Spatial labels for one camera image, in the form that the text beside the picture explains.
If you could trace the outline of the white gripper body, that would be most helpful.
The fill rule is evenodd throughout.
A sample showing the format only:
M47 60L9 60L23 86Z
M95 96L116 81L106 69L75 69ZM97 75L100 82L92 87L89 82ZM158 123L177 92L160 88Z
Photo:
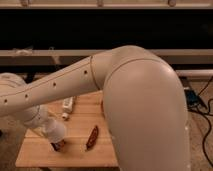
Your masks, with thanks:
M35 106L24 111L27 116L22 121L23 125L29 129L46 129L52 122L53 118L48 114L45 105Z

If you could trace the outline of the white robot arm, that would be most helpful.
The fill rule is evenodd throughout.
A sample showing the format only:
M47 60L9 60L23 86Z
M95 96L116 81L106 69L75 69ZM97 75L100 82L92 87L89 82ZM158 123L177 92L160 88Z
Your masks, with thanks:
M166 61L139 46L91 55L28 84L15 74L0 74L0 117L39 127L60 144L65 126L43 105L98 90L120 171L191 171L181 81Z

